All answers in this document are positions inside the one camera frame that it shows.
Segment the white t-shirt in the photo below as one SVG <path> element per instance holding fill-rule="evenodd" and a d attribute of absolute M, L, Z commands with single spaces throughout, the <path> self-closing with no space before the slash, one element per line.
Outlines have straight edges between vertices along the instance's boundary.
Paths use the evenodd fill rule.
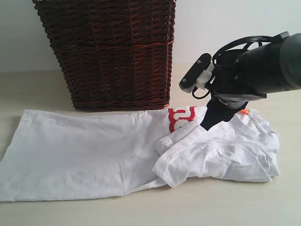
<path fill-rule="evenodd" d="M 97 199 L 174 187 L 193 176 L 262 182 L 278 174 L 277 134 L 256 111 L 209 132 L 199 126 L 205 112 L 71 117 L 25 110 L 0 162 L 0 201 Z M 224 174 L 233 166 L 235 173 Z"/>

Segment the brown wicker basket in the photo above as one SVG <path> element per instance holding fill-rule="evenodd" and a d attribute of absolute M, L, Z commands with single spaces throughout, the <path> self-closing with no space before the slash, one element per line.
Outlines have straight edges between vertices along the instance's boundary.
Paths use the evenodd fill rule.
<path fill-rule="evenodd" d="M 169 104 L 174 0 L 33 0 L 79 110 Z"/>

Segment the orange tag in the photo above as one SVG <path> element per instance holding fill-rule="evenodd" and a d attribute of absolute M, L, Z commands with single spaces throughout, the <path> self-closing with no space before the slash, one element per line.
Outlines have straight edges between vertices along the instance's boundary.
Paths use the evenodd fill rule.
<path fill-rule="evenodd" d="M 239 113 L 241 113 L 241 114 L 249 114 L 249 110 L 248 109 L 244 109 L 244 110 L 241 110 Z"/>

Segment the red print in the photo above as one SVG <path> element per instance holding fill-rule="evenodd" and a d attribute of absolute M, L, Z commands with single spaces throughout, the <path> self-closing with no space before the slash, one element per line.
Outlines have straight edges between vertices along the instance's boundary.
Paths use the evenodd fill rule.
<path fill-rule="evenodd" d="M 179 129 L 183 125 L 194 120 L 195 117 L 195 107 L 187 107 L 186 109 L 173 109 L 170 108 L 169 111 L 169 131 L 172 133 Z"/>

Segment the table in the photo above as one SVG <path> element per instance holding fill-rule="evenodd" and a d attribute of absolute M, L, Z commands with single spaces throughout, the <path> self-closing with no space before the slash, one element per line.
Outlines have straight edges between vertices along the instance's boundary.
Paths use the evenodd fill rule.
<path fill-rule="evenodd" d="M 205 105 L 178 88 L 189 65 L 174 65 L 171 107 Z M 279 132 L 280 176 L 263 184 L 191 178 L 124 197 L 89 201 L 0 203 L 1 226 L 301 225 L 300 91 L 249 104 Z M 0 159 L 24 109 L 84 115 L 73 109 L 60 71 L 0 73 Z"/>

